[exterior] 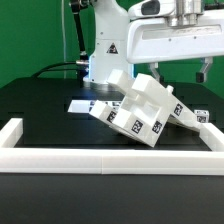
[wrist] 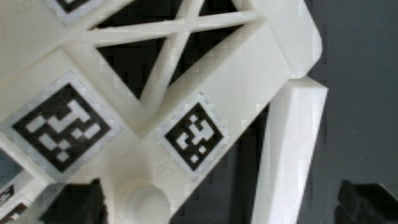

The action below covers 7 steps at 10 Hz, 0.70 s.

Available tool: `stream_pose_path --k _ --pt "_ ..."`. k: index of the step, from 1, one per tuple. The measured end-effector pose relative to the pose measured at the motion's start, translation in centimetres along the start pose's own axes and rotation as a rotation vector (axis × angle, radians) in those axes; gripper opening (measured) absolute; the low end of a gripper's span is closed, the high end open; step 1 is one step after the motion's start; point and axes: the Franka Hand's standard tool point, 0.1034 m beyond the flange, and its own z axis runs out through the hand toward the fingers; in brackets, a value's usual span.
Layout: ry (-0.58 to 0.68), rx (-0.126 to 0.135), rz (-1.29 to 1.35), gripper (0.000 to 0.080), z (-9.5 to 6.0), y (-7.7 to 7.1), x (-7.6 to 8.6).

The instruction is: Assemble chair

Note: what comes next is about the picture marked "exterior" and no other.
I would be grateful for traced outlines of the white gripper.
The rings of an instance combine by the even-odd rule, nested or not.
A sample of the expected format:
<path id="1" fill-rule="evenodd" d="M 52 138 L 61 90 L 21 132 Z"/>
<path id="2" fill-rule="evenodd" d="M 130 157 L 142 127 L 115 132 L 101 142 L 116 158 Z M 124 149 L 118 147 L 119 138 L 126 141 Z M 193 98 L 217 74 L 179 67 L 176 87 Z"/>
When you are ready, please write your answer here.
<path id="1" fill-rule="evenodd" d="M 143 0 L 128 15 L 127 60 L 150 63 L 158 82 L 157 62 L 202 58 L 196 82 L 204 83 L 212 57 L 224 55 L 224 9 L 205 10 L 203 0 Z"/>

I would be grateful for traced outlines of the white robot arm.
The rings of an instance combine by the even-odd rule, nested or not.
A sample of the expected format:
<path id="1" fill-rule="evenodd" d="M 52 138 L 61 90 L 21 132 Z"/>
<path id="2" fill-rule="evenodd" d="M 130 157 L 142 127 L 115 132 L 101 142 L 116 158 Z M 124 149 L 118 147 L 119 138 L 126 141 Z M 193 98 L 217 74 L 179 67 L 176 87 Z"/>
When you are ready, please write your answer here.
<path id="1" fill-rule="evenodd" d="M 158 64 L 199 58 L 199 83 L 207 80 L 216 56 L 224 56 L 224 3 L 203 0 L 142 0 L 129 9 L 116 0 L 70 0 L 79 46 L 80 64 L 86 67 L 84 84 L 108 90 L 112 70 L 134 73 L 136 64 L 147 63 L 155 78 Z M 85 50 L 79 13 L 95 13 L 95 50 Z"/>

